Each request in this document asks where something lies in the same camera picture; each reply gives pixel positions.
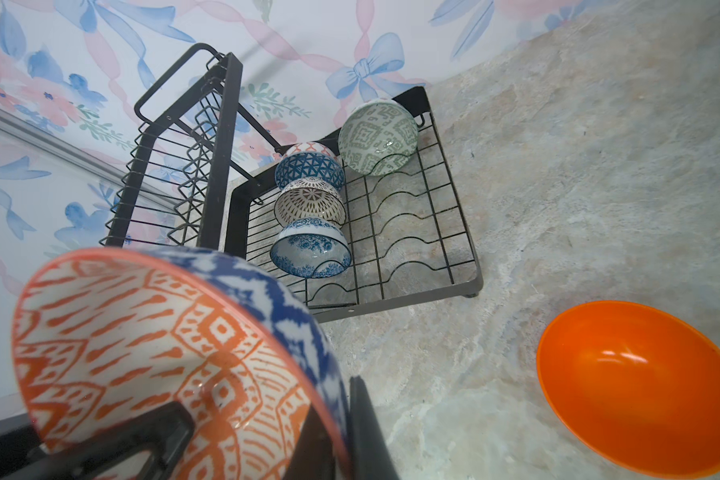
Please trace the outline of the brown white patterned bowl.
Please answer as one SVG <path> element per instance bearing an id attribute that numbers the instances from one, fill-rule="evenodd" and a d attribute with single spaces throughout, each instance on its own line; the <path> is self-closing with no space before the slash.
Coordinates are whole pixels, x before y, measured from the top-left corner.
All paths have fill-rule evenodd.
<path id="1" fill-rule="evenodd" d="M 314 177 L 292 181 L 282 189 L 274 214 L 282 227 L 304 218 L 319 218 L 341 227 L 347 218 L 338 190 Z"/>

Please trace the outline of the orange bowl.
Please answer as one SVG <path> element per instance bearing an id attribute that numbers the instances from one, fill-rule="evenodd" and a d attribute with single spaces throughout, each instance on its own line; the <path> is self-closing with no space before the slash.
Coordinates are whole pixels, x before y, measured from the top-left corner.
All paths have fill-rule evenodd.
<path id="1" fill-rule="evenodd" d="M 629 470 L 670 479 L 720 472 L 720 348 L 645 305 L 595 301 L 544 330 L 541 390 L 582 443 Z"/>

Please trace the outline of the red patterned bowl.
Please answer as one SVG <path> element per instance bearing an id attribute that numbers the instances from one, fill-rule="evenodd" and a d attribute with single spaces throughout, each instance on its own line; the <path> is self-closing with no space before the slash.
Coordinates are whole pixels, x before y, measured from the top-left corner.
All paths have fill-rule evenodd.
<path id="1" fill-rule="evenodd" d="M 12 358 L 57 453 L 171 402 L 195 424 L 177 479 L 280 479 L 309 411 L 352 469 L 345 384 L 308 308 L 241 259 L 187 247 L 72 251 L 19 295 Z"/>

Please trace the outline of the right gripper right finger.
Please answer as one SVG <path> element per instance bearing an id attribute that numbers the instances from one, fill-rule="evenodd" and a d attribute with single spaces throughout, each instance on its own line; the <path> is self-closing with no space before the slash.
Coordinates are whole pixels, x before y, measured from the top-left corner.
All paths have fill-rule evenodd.
<path id="1" fill-rule="evenodd" d="M 350 379 L 349 439 L 354 480 L 399 480 L 364 380 Z"/>

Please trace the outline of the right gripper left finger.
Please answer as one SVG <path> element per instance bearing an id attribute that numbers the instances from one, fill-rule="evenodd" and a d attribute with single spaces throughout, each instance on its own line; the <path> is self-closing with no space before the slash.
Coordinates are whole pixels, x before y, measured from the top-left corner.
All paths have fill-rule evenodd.
<path id="1" fill-rule="evenodd" d="M 121 423 L 60 453 L 6 473 L 4 479 L 93 479 L 146 452 L 139 479 L 168 479 L 194 435 L 195 424 L 178 402 Z"/>

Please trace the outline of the blue floral bowl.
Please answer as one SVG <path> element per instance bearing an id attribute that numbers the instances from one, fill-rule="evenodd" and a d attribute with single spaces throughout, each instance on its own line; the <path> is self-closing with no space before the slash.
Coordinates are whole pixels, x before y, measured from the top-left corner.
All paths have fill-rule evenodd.
<path id="1" fill-rule="evenodd" d="M 288 224 L 273 243 L 270 259 L 283 272 L 307 279 L 339 275 L 352 263 L 342 231 L 320 218 L 304 218 Z"/>

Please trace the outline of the black wire dish rack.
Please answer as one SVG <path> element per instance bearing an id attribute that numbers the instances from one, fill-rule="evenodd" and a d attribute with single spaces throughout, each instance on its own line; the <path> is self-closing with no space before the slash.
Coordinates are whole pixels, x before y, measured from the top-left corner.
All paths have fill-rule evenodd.
<path id="1" fill-rule="evenodd" d="M 478 254 L 420 86 L 380 105 L 407 111 L 416 148 L 369 170 L 340 154 L 342 131 L 278 141 L 241 100 L 232 54 L 191 46 L 164 86 L 199 53 L 205 73 L 156 118 L 143 118 L 102 242 L 206 247 L 284 282 L 321 322 L 451 297 L 483 287 Z"/>

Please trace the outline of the dark blue patterned bowl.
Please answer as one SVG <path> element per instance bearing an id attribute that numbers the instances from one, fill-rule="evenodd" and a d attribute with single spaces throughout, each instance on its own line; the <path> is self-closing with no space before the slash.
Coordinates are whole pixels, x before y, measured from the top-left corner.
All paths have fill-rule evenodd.
<path id="1" fill-rule="evenodd" d="M 280 189 L 307 177 L 321 179 L 336 189 L 345 184 L 341 162 L 328 147 L 318 142 L 302 142 L 290 147 L 275 168 L 275 183 Z"/>

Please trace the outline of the green patterned bowl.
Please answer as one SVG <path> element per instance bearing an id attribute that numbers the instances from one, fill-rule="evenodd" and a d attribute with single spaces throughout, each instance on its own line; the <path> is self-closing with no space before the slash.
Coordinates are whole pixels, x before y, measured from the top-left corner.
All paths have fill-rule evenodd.
<path id="1" fill-rule="evenodd" d="M 367 176 L 383 176 L 404 167 L 418 145 L 414 117 L 398 102 L 376 99 L 358 106 L 338 137 L 345 165 Z"/>

